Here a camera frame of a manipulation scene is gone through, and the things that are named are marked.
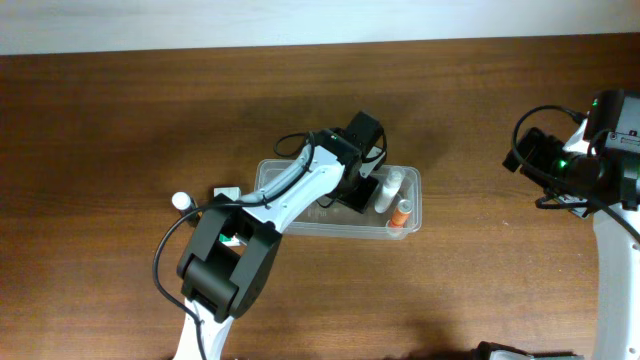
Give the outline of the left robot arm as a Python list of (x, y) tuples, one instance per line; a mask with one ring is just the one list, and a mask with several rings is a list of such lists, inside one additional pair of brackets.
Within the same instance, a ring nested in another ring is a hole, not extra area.
[(359, 112), (344, 127), (301, 134), (291, 164), (269, 183), (232, 199), (188, 205), (177, 220), (194, 232), (177, 264), (186, 315), (176, 358), (218, 359), (234, 320), (265, 287), (286, 228), (322, 197), (363, 214), (387, 156), (383, 126)]

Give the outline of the white squeeze bottle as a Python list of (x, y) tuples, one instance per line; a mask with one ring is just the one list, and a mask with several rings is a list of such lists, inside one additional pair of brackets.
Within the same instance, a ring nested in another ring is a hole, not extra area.
[(374, 210), (377, 213), (382, 214), (388, 210), (401, 188), (404, 177), (405, 171), (402, 168), (394, 168), (389, 171), (374, 203)]

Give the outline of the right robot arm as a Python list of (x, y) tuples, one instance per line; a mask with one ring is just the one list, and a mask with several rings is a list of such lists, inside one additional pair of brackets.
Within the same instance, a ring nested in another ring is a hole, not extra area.
[(639, 94), (595, 95), (567, 141), (516, 126), (503, 165), (541, 187), (535, 206), (593, 220), (598, 251), (596, 359), (639, 356)]

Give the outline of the clear plastic container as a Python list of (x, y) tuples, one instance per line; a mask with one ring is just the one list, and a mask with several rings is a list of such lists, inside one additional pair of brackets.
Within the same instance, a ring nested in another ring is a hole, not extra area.
[[(285, 230), (285, 234), (340, 237), (374, 240), (402, 240), (417, 232), (422, 225), (422, 183), (420, 172), (403, 166), (404, 179), (391, 205), (384, 213), (378, 213), (374, 204), (379, 197), (382, 184), (393, 165), (383, 165), (370, 176), (379, 181), (364, 213), (359, 213), (336, 201), (329, 208), (318, 203), (309, 205)], [(412, 211), (402, 228), (389, 228), (388, 222), (401, 200), (412, 202)]]

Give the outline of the white green medicine box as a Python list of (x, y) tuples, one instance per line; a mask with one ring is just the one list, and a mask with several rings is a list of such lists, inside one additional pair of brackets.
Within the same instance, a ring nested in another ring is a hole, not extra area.
[[(218, 187), (213, 190), (214, 196), (221, 194), (231, 200), (237, 200), (241, 196), (241, 190), (239, 187)], [(236, 236), (228, 237), (221, 234), (219, 240), (227, 247), (238, 247), (242, 245), (241, 241)]]

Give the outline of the black bottle white cap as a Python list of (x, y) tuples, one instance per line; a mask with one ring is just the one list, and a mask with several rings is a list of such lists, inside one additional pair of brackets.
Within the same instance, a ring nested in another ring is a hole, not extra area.
[(171, 203), (178, 211), (180, 219), (184, 224), (196, 228), (201, 218), (201, 213), (197, 212), (198, 206), (194, 198), (186, 192), (175, 192), (171, 197)]

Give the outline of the orange tube white cap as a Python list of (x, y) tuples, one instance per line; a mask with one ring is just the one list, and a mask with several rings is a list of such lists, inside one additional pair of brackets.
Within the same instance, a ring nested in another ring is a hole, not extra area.
[(389, 228), (403, 228), (413, 212), (414, 204), (409, 199), (402, 199), (398, 202), (394, 212), (388, 221)]

